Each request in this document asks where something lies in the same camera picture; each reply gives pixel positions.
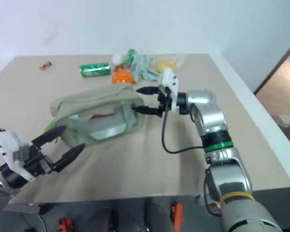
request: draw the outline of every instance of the white wall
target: white wall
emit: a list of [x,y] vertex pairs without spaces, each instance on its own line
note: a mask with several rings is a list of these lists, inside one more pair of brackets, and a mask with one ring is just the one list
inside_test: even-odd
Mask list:
[[0,0],[0,56],[220,51],[227,10],[218,0]]
[[223,55],[255,91],[290,48],[290,0],[235,0]]

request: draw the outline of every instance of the green ring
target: green ring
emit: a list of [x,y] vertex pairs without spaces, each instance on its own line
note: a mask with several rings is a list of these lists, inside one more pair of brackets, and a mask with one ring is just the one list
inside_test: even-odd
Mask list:
[[204,151],[208,152],[208,151],[217,150],[217,149],[220,149],[220,148],[223,148],[223,147],[230,147],[230,146],[233,146],[233,145],[234,144],[233,144],[232,141],[223,142],[223,143],[220,143],[220,144],[215,144],[215,145],[211,145],[211,146],[205,147]]

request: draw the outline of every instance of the small red object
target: small red object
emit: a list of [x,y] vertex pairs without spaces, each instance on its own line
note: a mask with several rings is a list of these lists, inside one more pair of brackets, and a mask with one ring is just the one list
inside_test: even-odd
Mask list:
[[60,232],[72,232],[73,223],[69,218],[62,217],[58,221],[58,229]]
[[183,205],[176,204],[171,207],[173,224],[176,232],[180,232],[180,225],[184,221],[183,219]]
[[43,66],[40,66],[40,69],[42,70],[42,71],[44,71],[47,67],[49,67],[49,66],[51,66],[52,65],[52,63],[51,62],[46,62]]

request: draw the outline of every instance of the white ball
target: white ball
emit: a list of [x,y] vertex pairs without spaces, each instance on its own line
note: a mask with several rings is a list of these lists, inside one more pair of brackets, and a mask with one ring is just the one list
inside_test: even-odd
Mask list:
[[123,60],[124,59],[123,59],[122,55],[119,54],[119,53],[116,53],[112,57],[112,64],[119,65],[119,64],[121,64],[123,62]]

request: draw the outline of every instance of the green soda can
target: green soda can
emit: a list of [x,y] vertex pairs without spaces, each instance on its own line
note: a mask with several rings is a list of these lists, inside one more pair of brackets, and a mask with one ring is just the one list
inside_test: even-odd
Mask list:
[[111,74],[109,63],[85,64],[79,66],[83,77],[105,76]]

